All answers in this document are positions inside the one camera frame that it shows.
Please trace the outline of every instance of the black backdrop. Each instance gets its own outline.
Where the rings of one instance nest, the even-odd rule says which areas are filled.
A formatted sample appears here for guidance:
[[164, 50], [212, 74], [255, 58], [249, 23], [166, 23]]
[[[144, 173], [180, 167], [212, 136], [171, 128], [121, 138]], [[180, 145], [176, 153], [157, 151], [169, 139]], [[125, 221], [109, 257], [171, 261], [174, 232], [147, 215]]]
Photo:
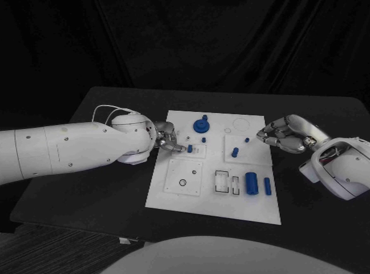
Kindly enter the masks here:
[[[0, 130], [66, 123], [92, 86], [354, 96], [370, 111], [370, 1], [0, 1]], [[26, 186], [0, 187], [0, 231]]]

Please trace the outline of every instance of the robotic hand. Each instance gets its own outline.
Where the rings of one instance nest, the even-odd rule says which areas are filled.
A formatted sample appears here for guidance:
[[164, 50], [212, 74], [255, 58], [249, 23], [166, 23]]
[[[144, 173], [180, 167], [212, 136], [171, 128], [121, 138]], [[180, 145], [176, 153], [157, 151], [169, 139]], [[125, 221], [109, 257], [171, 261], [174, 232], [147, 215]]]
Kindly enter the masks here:
[[331, 139], [320, 128], [298, 115], [271, 122], [256, 138], [290, 153], [313, 150], [300, 171], [313, 183], [321, 181], [344, 200], [370, 189], [370, 143], [360, 138]]
[[[107, 123], [117, 110], [130, 114], [117, 116], [109, 127]], [[153, 123], [138, 112], [115, 107], [102, 124], [94, 122], [95, 112], [89, 123], [0, 131], [0, 184], [88, 170], [115, 160], [140, 164], [154, 147], [186, 150], [177, 144], [170, 122]]]

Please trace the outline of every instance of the table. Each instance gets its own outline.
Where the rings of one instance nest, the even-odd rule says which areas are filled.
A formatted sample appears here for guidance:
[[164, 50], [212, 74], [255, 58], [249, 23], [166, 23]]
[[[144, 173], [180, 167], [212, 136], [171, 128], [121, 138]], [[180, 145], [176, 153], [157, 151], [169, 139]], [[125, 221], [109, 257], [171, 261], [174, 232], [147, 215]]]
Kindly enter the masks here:
[[[71, 122], [91, 121], [101, 104], [127, 107], [153, 120], [166, 120], [169, 110], [264, 115], [267, 122], [298, 114], [333, 138], [360, 135], [370, 141], [370, 116], [354, 98], [94, 87]], [[98, 122], [109, 112], [98, 113]], [[311, 184], [298, 172], [311, 153], [294, 155], [271, 148], [282, 225], [145, 208], [157, 153], [135, 166], [115, 162], [33, 179], [11, 220], [145, 241], [196, 235], [235, 237], [370, 273], [370, 191], [344, 201], [321, 183]]]

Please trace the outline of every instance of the gray fabric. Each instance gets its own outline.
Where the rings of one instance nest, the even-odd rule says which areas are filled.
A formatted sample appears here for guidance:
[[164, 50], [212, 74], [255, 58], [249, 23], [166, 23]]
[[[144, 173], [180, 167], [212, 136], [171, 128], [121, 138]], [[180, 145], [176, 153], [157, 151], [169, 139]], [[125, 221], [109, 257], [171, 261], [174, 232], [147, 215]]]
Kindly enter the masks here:
[[0, 235], [0, 273], [99, 273], [144, 242], [62, 228], [21, 225]]

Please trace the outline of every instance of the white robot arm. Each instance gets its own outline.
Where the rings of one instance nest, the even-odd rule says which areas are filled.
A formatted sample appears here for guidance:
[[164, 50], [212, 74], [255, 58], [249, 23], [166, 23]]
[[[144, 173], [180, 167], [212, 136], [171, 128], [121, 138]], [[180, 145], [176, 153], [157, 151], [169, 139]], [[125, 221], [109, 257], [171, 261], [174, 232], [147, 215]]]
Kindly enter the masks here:
[[115, 160], [140, 164], [154, 147], [184, 151], [173, 124], [153, 123], [130, 112], [112, 119], [112, 127], [92, 119], [89, 123], [0, 131], [0, 184], [88, 170]]
[[298, 115], [269, 123], [256, 138], [284, 151], [314, 151], [300, 171], [313, 183], [321, 181], [336, 196], [344, 200], [370, 190], [370, 143], [359, 138], [336, 138]]

